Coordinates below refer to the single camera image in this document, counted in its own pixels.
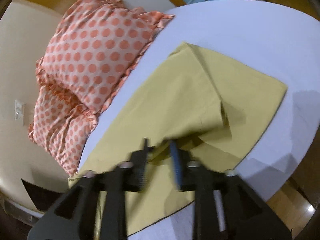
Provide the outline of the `white wall switch panel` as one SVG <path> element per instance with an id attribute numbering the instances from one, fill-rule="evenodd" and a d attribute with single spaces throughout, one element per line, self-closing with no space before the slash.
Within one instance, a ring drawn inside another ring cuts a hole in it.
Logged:
<path id="1" fill-rule="evenodd" d="M 15 109 L 14 109 L 14 114 L 15 114 L 14 119 L 20 126 L 24 126 L 24 109 L 25 109 L 25 103 L 16 99 Z"/>

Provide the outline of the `khaki yellow-green pants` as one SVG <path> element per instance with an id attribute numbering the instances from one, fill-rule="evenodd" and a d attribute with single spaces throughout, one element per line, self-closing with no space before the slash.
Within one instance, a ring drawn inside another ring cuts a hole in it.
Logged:
<path id="1" fill-rule="evenodd" d="M 135 91 L 80 168 L 105 172 L 138 150 L 149 157 L 146 188 L 129 193 L 127 231 L 136 233 L 193 201 L 174 183 L 169 140 L 208 168 L 236 167 L 263 135 L 287 86 L 218 52 L 182 43 Z"/>

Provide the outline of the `white bed sheet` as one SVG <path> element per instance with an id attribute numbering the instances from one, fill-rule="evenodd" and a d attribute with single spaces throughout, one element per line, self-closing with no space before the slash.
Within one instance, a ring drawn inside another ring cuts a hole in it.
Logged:
<path id="1" fill-rule="evenodd" d="M 159 34 L 90 135 L 86 160 L 135 90 L 181 43 L 208 48 L 288 87 L 267 131 L 236 167 L 264 200 L 305 157 L 319 126 L 319 22 L 282 5 L 221 0 L 171 9 L 175 19 Z"/>

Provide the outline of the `orange polka dot pillow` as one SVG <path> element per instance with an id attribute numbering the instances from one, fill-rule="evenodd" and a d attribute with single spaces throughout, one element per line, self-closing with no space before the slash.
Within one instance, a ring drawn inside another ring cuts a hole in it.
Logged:
<path id="1" fill-rule="evenodd" d="M 73 176 L 87 138 L 97 124 L 97 117 L 70 91 L 57 85 L 42 85 L 28 137 Z"/>
<path id="2" fill-rule="evenodd" d="M 140 57 L 173 19 L 123 0 L 77 0 L 37 62 L 39 85 L 70 91 L 93 114 L 107 109 Z"/>

